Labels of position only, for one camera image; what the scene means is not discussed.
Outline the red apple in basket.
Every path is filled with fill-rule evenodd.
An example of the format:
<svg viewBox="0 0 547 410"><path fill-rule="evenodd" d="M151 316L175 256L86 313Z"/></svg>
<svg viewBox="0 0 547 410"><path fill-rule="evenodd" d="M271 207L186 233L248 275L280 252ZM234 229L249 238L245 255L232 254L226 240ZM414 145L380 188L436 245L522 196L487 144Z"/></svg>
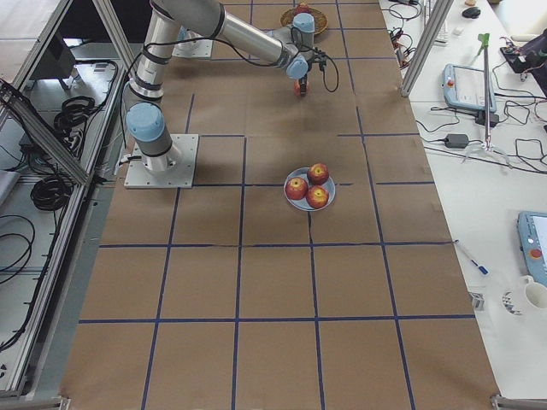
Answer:
<svg viewBox="0 0 547 410"><path fill-rule="evenodd" d="M310 7L307 3L305 2L302 2L302 3L299 3L296 7L295 7L295 14L301 14L301 13L309 13L310 12Z"/></svg>

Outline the red apple top plate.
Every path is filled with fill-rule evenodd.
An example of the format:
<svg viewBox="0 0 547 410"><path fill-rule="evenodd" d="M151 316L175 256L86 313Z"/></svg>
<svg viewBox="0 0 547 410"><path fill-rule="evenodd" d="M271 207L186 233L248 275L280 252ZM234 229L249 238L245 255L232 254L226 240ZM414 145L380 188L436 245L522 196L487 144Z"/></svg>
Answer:
<svg viewBox="0 0 547 410"><path fill-rule="evenodd" d="M308 181L312 185L323 185L329 177L328 167L323 163L315 163L307 171Z"/></svg>

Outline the red apple plate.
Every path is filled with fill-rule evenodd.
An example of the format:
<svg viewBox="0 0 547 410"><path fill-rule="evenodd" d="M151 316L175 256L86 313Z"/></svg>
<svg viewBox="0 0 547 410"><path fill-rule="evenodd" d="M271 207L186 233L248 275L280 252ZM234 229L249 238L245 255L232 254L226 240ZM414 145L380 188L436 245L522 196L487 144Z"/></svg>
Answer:
<svg viewBox="0 0 547 410"><path fill-rule="evenodd" d="M328 190L320 185L312 185L308 188L305 200L312 209L324 208L330 199Z"/></svg>
<svg viewBox="0 0 547 410"><path fill-rule="evenodd" d="M323 185L329 177L328 167L323 163L315 163L307 171L308 181L312 185Z"/></svg>
<svg viewBox="0 0 547 410"><path fill-rule="evenodd" d="M292 201L300 201L306 197L308 183L301 177L290 178L285 184L285 195Z"/></svg>

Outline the red apple left plate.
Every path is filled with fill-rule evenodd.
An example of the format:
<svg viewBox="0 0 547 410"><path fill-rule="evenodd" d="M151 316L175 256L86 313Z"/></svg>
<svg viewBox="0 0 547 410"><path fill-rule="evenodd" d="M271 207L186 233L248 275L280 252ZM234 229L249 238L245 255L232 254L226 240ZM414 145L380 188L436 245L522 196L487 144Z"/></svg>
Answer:
<svg viewBox="0 0 547 410"><path fill-rule="evenodd" d="M290 178L285 184L285 195L292 201L300 201L306 197L308 183L301 177Z"/></svg>

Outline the red apple front plate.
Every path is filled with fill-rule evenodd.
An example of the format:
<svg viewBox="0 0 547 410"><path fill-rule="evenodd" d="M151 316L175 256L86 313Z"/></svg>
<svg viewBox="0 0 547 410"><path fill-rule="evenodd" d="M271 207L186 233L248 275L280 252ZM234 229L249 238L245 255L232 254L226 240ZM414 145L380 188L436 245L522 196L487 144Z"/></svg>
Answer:
<svg viewBox="0 0 547 410"><path fill-rule="evenodd" d="M308 188L305 200L312 209L324 208L330 199L328 190L320 185L312 185Z"/></svg>

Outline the blue teach pendant upper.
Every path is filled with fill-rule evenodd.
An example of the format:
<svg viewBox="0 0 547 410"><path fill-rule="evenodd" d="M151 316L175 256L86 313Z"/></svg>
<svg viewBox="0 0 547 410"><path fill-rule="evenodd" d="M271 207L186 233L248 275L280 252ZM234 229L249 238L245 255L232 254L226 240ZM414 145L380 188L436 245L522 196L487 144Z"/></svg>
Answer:
<svg viewBox="0 0 547 410"><path fill-rule="evenodd" d="M485 108L483 70L447 64L442 78L444 100L448 107L471 112L478 112Z"/></svg>

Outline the blue teach pendant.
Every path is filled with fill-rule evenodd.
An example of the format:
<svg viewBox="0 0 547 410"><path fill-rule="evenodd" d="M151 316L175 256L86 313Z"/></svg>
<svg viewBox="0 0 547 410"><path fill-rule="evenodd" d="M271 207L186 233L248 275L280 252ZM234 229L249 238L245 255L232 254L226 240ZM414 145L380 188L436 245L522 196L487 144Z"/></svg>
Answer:
<svg viewBox="0 0 547 410"><path fill-rule="evenodd" d="M447 64L442 78L444 100L448 107L471 112L478 112L485 108L483 70Z"/></svg>
<svg viewBox="0 0 547 410"><path fill-rule="evenodd" d="M546 213L523 211L518 214L517 231L528 273L546 285Z"/></svg>

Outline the black power adapter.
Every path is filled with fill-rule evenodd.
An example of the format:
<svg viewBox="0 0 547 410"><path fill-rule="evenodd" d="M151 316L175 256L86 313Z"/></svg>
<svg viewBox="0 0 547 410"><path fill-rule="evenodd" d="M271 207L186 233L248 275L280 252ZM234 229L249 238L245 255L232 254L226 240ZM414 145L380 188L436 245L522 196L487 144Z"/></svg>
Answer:
<svg viewBox="0 0 547 410"><path fill-rule="evenodd" d="M469 145L469 138L466 134L450 133L444 140L444 145L449 149L465 149Z"/></svg>

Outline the black computer mouse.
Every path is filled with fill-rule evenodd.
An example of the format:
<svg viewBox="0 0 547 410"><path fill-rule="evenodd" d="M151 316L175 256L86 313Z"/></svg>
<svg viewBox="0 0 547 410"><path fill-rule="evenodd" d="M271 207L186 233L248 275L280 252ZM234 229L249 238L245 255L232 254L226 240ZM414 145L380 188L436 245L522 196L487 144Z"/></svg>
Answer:
<svg viewBox="0 0 547 410"><path fill-rule="evenodd" d="M462 17L466 19L477 19L481 14L481 10L477 6L472 6L462 11Z"/></svg>

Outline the long reacher grabber tool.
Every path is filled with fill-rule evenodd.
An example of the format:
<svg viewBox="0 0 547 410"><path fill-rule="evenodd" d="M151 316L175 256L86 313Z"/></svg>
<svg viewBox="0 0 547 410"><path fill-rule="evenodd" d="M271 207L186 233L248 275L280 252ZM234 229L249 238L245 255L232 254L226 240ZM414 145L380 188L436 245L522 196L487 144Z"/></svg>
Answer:
<svg viewBox="0 0 547 410"><path fill-rule="evenodd" d="M478 154L498 154L500 155L505 165L512 169L513 166L510 164L508 155L501 149L497 149L492 143L491 143L491 77L490 77L490 59L489 59L489 40L490 40L490 34L488 32L485 33L479 33L478 34L478 40L480 41L480 47L477 55L483 56L483 74L484 74L484 141L481 143L481 145L474 145L469 146L465 150L464 159L462 160L465 162L467 159L469 159L472 155L478 155Z"/></svg>

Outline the brown paper table cover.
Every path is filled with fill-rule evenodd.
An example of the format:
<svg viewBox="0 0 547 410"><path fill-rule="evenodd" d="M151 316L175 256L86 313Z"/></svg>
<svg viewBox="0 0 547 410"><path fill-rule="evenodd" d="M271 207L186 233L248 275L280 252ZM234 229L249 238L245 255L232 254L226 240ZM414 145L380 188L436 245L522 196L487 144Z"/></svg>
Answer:
<svg viewBox="0 0 547 410"><path fill-rule="evenodd" d="M120 170L61 392L73 409L487 409L497 392L375 1L319 1L306 97L226 46L171 61L189 190ZM328 167L333 202L293 207Z"/></svg>

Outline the blue white pen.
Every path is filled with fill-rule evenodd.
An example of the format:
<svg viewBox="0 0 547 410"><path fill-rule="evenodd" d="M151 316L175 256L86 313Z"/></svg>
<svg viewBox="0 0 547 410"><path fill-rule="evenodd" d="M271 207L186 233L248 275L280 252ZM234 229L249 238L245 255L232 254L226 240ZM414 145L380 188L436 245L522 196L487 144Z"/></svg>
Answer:
<svg viewBox="0 0 547 410"><path fill-rule="evenodd" d="M481 263L477 261L477 259L471 255L469 250L462 244L462 242L459 239L456 239L454 241L454 245L463 253L463 255L472 263L472 265L483 275L487 275L489 273L488 269Z"/></svg>

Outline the small checker marker cube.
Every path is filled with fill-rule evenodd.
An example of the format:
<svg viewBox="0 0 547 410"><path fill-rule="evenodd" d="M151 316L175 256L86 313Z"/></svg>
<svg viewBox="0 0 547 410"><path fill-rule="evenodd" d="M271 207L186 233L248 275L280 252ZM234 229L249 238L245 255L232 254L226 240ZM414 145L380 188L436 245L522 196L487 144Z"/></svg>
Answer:
<svg viewBox="0 0 547 410"><path fill-rule="evenodd" d="M485 309L485 298L482 293L469 292L468 295L472 308L475 311L483 311Z"/></svg>

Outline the white ceramic mug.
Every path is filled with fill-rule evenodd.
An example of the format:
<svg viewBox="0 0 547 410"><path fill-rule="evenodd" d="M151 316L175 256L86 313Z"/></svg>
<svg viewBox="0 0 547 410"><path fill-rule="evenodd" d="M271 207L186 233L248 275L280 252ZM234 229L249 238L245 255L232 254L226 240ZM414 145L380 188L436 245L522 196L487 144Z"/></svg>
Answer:
<svg viewBox="0 0 547 410"><path fill-rule="evenodd" d="M526 275L503 293L501 302L515 316L546 313L546 287Z"/></svg>

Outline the aluminium frame post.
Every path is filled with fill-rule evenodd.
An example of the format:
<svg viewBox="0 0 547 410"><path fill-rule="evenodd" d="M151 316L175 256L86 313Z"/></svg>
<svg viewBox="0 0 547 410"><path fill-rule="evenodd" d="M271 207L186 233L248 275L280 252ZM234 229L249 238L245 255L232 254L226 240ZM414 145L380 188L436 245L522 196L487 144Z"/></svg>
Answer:
<svg viewBox="0 0 547 410"><path fill-rule="evenodd" d="M430 12L429 20L425 26L424 32L421 34L413 60L409 64L408 71L405 74L400 87L402 97L409 97L417 79L420 76L421 70L425 65L433 43L438 36L446 17L448 16L452 3L453 0L437 1Z"/></svg>

